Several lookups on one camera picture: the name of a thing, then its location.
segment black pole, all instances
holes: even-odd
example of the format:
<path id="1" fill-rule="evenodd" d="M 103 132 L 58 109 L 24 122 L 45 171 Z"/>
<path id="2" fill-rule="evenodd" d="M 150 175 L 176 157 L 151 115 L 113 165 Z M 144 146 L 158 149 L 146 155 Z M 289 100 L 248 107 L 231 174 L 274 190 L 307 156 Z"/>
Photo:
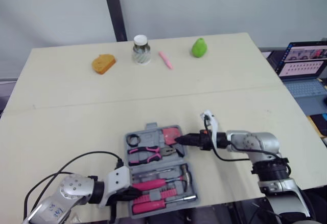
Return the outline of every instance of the black pole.
<path id="1" fill-rule="evenodd" d="M 127 41 L 120 0 L 107 0 L 114 34 L 117 41 Z"/>

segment laptop screen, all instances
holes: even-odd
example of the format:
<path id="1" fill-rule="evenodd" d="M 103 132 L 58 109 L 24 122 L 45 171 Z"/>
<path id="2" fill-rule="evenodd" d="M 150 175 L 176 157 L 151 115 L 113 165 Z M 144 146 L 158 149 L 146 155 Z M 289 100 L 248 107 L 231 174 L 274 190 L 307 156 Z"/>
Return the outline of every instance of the laptop screen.
<path id="1" fill-rule="evenodd" d="M 283 56 L 281 79 L 316 77 L 327 64 L 327 42 L 292 42 Z"/>

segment toolbox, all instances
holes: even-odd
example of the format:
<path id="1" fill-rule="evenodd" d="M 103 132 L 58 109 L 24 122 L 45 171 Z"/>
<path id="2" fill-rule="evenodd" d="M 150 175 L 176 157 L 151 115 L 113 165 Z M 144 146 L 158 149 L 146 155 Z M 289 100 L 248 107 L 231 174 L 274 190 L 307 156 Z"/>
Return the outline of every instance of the toolbox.
<path id="1" fill-rule="evenodd" d="M 186 146 L 174 138 L 182 135 L 178 125 L 158 127 L 149 123 L 142 131 L 125 135 L 126 165 L 134 187 L 143 195 L 128 204 L 137 219 L 195 207 L 199 201 L 192 168 L 185 161 Z"/>

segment green pear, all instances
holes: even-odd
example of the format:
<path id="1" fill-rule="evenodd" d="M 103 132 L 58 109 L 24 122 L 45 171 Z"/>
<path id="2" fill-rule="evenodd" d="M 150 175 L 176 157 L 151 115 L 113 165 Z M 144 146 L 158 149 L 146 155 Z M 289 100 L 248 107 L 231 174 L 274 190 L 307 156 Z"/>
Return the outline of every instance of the green pear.
<path id="1" fill-rule="evenodd" d="M 192 54 L 194 57 L 202 57 L 207 50 L 206 43 L 203 38 L 199 38 L 196 40 L 196 42 L 193 44 L 192 47 Z"/>

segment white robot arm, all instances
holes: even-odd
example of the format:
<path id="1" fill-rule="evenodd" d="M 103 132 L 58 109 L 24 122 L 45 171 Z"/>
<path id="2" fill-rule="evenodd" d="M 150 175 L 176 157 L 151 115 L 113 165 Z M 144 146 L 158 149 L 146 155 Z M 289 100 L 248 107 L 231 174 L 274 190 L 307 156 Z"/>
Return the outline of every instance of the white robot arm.
<path id="1" fill-rule="evenodd" d="M 130 171 L 122 166 L 110 172 L 103 181 L 71 174 L 64 178 L 56 192 L 44 199 L 23 224 L 62 224 L 75 205 L 86 203 L 111 206 L 111 222 L 115 219 L 116 201 L 128 201 L 142 194 L 131 187 Z"/>
<path id="2" fill-rule="evenodd" d="M 216 156 L 218 156 L 218 148 L 246 153 L 252 162 L 252 174 L 257 174 L 259 177 L 260 191 L 266 195 L 276 216 L 296 213 L 299 216 L 298 220 L 318 223 L 310 220 L 308 206 L 295 180 L 289 177 L 291 168 L 288 166 L 288 159 L 282 158 L 279 142 L 273 134 L 251 133 L 243 130 L 218 132 L 218 123 L 209 110 L 201 114 L 201 118 L 204 120 L 206 130 L 190 133 L 175 140 L 182 145 L 198 146 L 201 150 L 213 149 Z M 212 126 L 212 132 L 209 131 L 208 126 Z M 277 222 L 282 223 L 281 218 L 277 218 Z"/>

